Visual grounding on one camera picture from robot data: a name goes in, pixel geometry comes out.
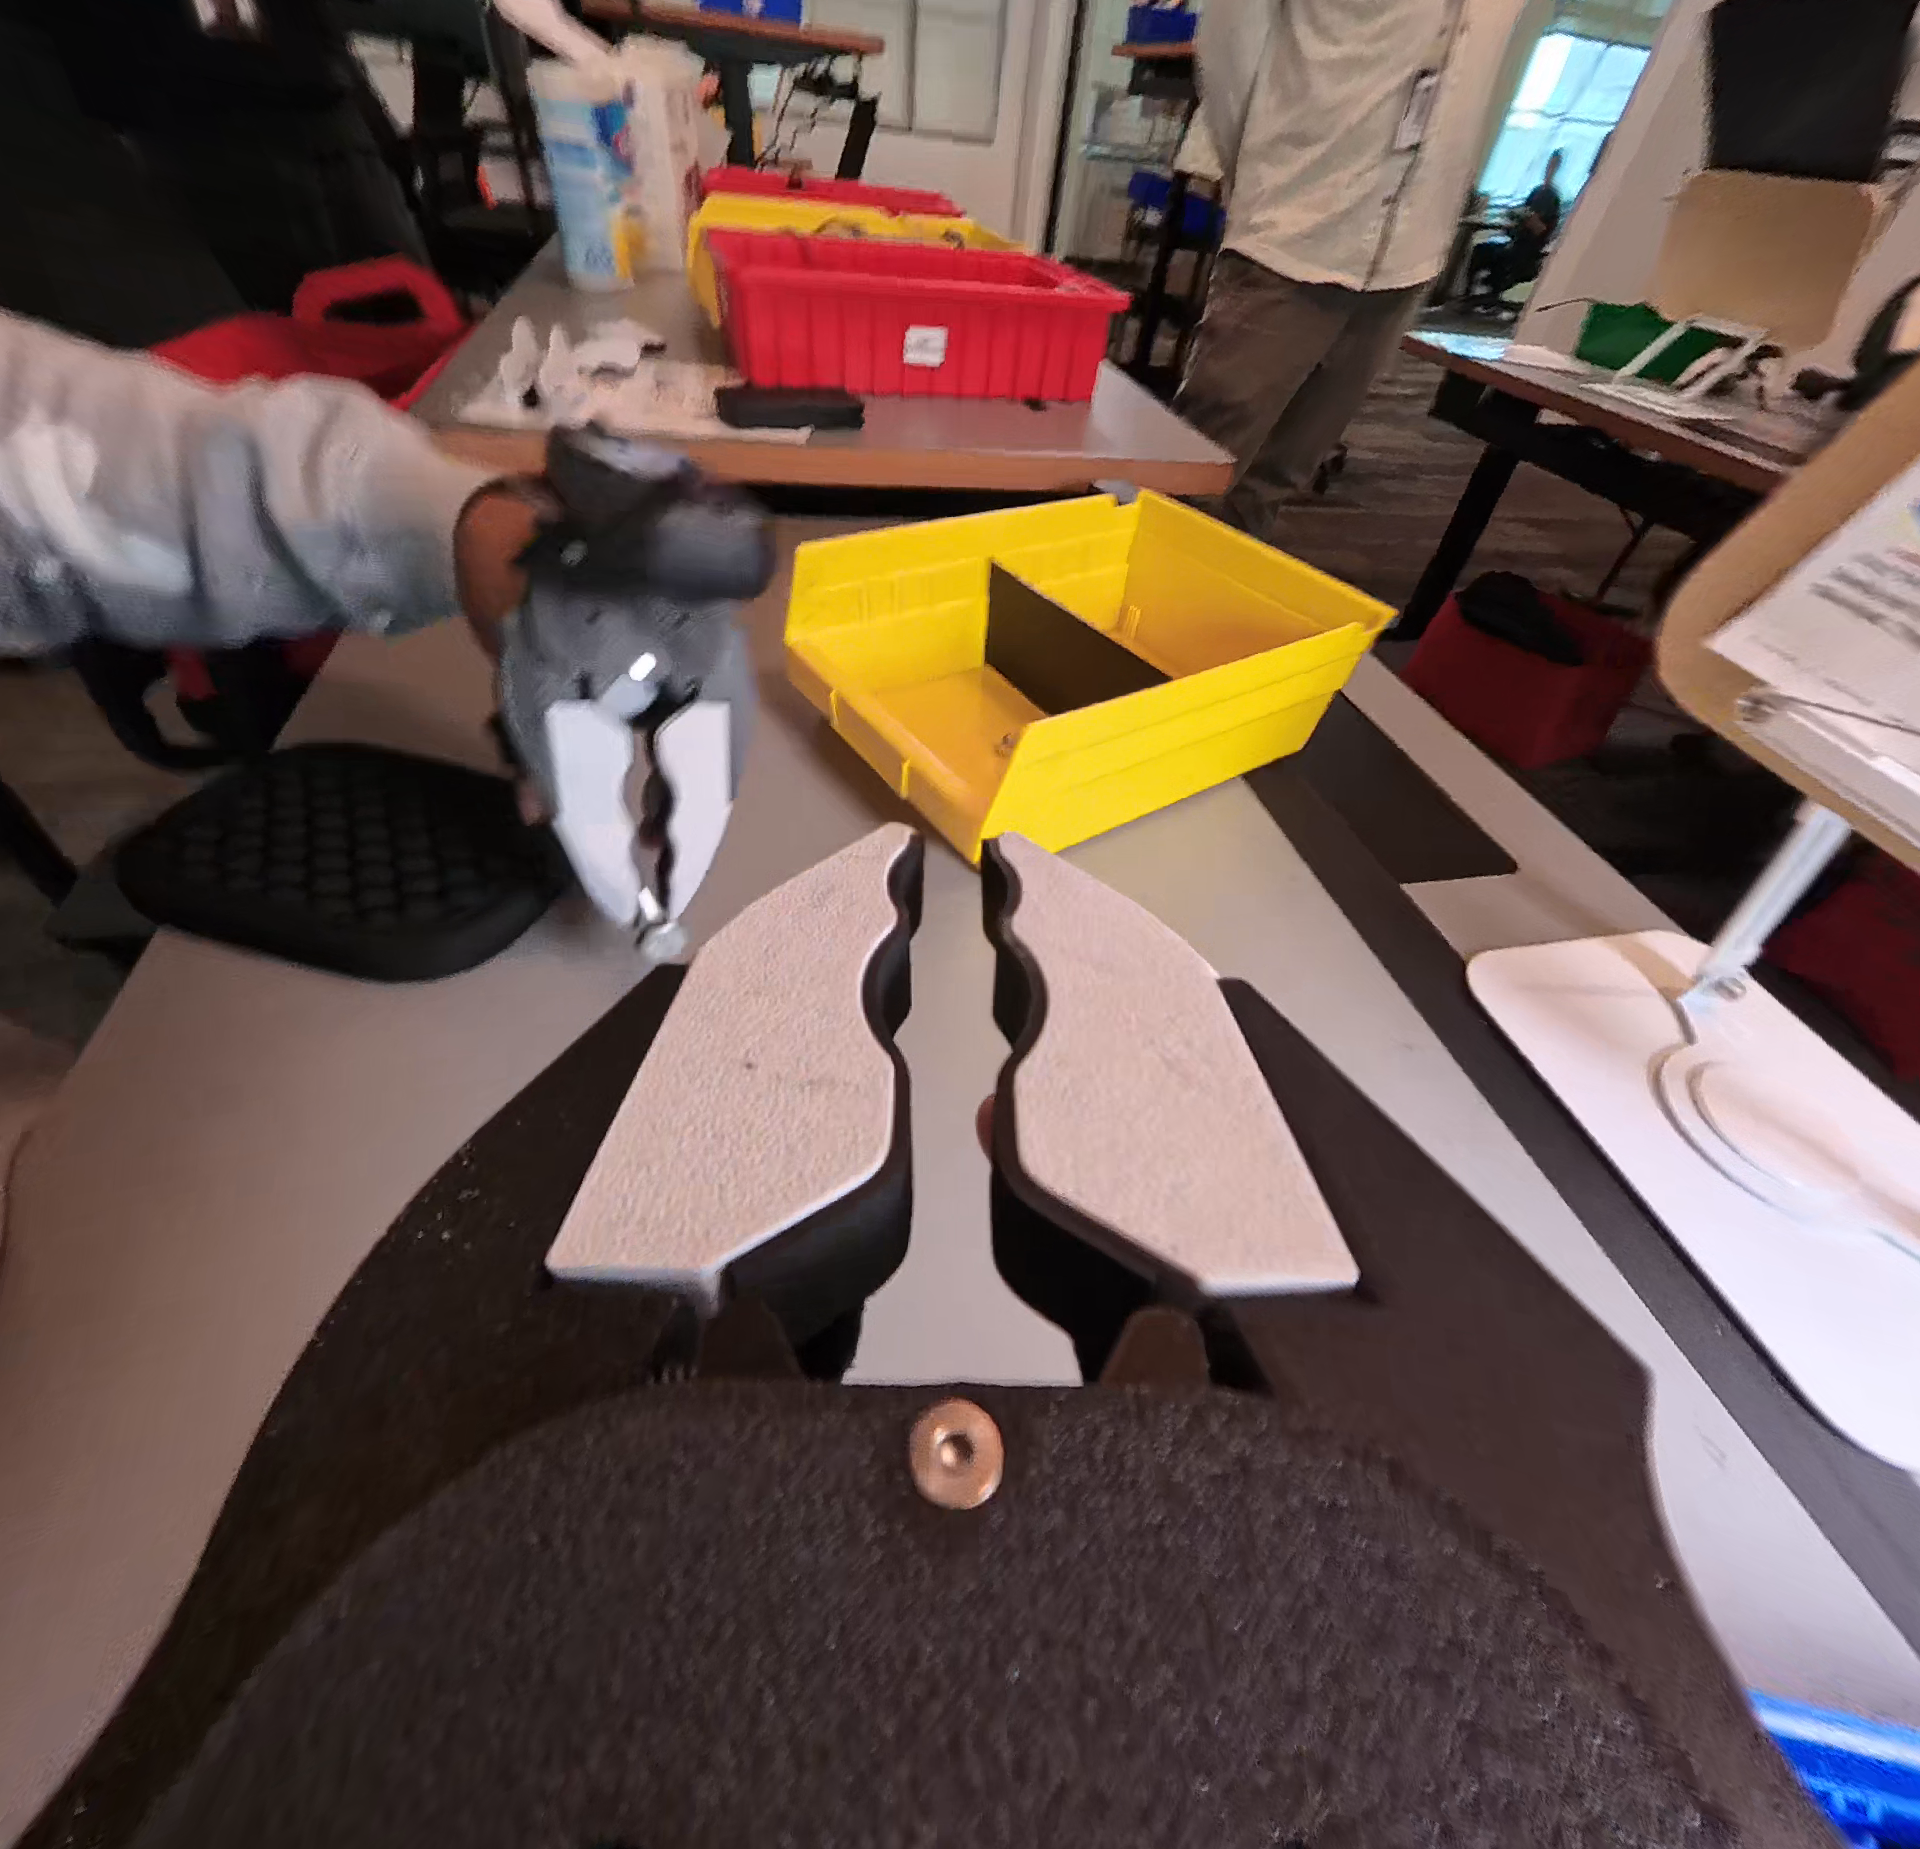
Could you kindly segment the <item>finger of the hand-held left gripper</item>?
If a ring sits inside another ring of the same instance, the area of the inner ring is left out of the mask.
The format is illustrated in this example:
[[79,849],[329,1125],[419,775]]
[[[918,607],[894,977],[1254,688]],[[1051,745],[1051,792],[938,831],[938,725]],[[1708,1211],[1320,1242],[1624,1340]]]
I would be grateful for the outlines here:
[[709,862],[728,831],[728,702],[684,702],[650,728],[650,884],[660,920],[684,925],[695,895],[709,884]]
[[550,702],[541,756],[550,756],[550,831],[578,884],[607,925],[650,934],[660,895],[650,874],[634,862],[634,818],[631,818],[634,728],[600,702]]

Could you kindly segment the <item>grey table with wooden edge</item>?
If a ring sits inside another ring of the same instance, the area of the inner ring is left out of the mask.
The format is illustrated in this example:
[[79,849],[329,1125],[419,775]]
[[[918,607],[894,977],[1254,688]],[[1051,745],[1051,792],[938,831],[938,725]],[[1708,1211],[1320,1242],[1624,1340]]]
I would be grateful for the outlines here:
[[[607,320],[634,320],[672,360],[718,365],[723,333],[699,320],[678,273],[648,273],[631,293],[583,293],[561,273],[561,248],[504,288],[504,307],[448,350],[448,365],[419,392],[410,421],[465,468],[523,474],[541,461],[538,430],[477,430],[460,404],[516,350],[516,320],[589,333]],[[818,491],[818,500],[1080,500],[1100,482],[1215,500],[1236,461],[1175,421],[1116,365],[1100,374],[1091,404],[973,404],[973,399],[871,399],[858,435],[760,442],[760,435],[699,435],[684,442],[709,474],[744,491]]]

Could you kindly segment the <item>black honeycomb seat cushion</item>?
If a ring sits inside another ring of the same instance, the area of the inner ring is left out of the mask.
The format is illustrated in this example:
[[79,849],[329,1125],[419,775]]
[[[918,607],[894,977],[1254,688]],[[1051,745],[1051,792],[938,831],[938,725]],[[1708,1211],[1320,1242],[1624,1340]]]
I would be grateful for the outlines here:
[[240,765],[117,849],[145,925],[375,985],[484,974],[568,884],[504,775],[351,735]]

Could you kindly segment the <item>white crumpled cloth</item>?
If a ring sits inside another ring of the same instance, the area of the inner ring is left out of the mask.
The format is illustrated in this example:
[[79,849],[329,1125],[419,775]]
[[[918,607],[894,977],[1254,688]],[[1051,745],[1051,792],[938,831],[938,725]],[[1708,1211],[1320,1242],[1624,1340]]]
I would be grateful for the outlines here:
[[825,430],[825,410],[802,410],[792,430],[760,410],[723,421],[723,392],[723,365],[672,360],[648,323],[568,333],[516,320],[504,360],[448,404],[448,421],[498,435],[607,430],[634,442],[812,442]]

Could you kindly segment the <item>yellow plastic bin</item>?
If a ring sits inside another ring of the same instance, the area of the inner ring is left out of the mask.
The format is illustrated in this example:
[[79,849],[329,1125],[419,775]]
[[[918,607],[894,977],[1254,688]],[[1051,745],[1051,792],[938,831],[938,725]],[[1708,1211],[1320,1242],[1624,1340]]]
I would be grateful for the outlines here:
[[[984,565],[1166,666],[1080,714],[984,666]],[[1051,853],[1300,756],[1392,607],[1179,500],[1060,500],[792,553],[785,674],[963,862]]]
[[818,238],[923,238],[923,248],[1020,248],[979,216],[876,209],[876,203],[812,203],[812,197],[709,197],[684,226],[684,288],[723,323],[709,230],[818,230]]

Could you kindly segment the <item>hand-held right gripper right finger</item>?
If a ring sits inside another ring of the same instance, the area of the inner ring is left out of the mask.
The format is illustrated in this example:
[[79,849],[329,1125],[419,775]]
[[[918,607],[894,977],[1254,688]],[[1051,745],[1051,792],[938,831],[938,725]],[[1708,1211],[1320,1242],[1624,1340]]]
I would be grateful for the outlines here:
[[994,1269],[1062,1340],[1143,1309],[1355,1298],[1363,1260],[1236,1028],[1231,977],[1143,903],[1001,831],[979,849],[994,949]]

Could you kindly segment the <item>red plastic bin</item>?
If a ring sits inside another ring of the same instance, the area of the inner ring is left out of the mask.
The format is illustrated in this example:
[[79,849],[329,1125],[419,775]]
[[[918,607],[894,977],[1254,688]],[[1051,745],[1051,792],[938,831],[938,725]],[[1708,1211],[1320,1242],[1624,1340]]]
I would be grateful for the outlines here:
[[883,209],[883,216],[963,216],[935,189],[876,189],[876,180],[818,180],[818,175],[760,175],[760,166],[718,166],[699,197],[760,197],[760,203],[849,203],[849,209]]
[[752,392],[1091,404],[1130,293],[1060,259],[837,230],[709,230]]

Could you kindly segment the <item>person's left forearm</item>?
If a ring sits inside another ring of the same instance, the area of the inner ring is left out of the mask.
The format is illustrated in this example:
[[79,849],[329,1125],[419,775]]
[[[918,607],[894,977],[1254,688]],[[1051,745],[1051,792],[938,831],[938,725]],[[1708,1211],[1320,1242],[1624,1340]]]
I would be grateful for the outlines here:
[[460,615],[484,474],[357,380],[209,392],[0,320],[0,655],[408,640]]

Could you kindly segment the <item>wooden desk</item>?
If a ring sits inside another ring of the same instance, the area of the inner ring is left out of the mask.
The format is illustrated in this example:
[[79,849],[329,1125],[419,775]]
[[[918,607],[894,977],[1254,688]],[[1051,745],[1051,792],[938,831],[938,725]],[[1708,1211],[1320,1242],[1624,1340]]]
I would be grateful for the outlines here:
[[772,14],[709,14],[709,9],[672,9],[672,0],[583,0],[583,25],[695,44],[723,91],[723,136],[728,136],[723,166],[760,166],[752,69],[785,69],[802,91],[849,104],[849,144],[837,144],[833,180],[860,180],[871,144],[876,144],[876,91],[860,91],[860,61],[876,61],[883,40],[825,28],[825,25],[772,25]]

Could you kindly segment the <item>flat black case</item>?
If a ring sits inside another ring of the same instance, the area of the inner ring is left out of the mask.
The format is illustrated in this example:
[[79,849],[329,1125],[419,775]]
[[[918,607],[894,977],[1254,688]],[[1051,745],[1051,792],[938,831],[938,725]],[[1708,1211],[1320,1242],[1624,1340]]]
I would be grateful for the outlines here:
[[744,435],[860,435],[860,399],[849,392],[752,392],[752,380],[723,380],[718,392],[718,421],[744,430]]

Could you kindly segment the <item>white frame stand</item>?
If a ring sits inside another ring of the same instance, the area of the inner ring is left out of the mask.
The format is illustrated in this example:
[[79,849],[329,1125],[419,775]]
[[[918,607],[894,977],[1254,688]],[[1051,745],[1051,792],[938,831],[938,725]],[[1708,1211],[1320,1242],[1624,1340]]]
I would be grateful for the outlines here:
[[1764,360],[1773,333],[1764,323],[1743,323],[1743,320],[1674,320],[1658,323],[1624,365],[1618,380],[1624,392],[1667,392],[1667,399],[1708,399],[1727,392],[1734,374],[1747,374],[1747,360]]

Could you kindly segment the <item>black monitor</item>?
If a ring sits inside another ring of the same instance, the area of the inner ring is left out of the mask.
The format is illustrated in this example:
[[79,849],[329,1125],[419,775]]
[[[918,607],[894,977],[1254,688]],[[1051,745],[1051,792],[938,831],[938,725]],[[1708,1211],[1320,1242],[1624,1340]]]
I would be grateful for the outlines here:
[[1870,189],[1920,0],[1716,0],[1705,175]]

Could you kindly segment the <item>person's left hand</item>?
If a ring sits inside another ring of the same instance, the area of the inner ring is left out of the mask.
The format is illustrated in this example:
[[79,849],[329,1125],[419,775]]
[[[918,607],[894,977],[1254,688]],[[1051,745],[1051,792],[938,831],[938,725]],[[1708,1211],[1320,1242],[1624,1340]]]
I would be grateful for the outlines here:
[[538,546],[538,519],[541,510],[523,482],[484,482],[448,519],[460,615],[491,661],[526,587],[523,553]]

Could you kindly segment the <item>wooden board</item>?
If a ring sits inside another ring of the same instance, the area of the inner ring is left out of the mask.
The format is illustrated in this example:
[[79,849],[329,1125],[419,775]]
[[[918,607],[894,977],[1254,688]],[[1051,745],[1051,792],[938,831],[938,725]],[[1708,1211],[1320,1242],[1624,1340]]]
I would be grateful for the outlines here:
[[1792,792],[1835,806],[1869,849],[1920,874],[1914,826],[1891,826],[1870,801],[1827,782],[1796,756],[1764,745],[1743,702],[1754,674],[1708,640],[1747,615],[1792,565],[1803,565],[1843,519],[1857,519],[1920,461],[1920,374],[1879,392],[1803,474],[1792,474],[1716,553],[1705,553],[1658,633],[1667,688],[1734,756],[1747,756]]

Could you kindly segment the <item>dark desk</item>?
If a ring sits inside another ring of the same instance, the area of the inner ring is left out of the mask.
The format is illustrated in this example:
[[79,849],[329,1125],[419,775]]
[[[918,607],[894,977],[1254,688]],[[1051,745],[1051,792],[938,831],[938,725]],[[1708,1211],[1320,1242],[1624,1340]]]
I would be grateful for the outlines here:
[[1417,646],[1473,572],[1511,482],[1541,468],[1645,526],[1689,538],[1696,565],[1754,500],[1773,500],[1843,421],[1827,404],[1667,404],[1618,399],[1591,374],[1521,365],[1497,333],[1407,333],[1439,374],[1427,421],[1477,442],[1452,519],[1417,572],[1392,640]]

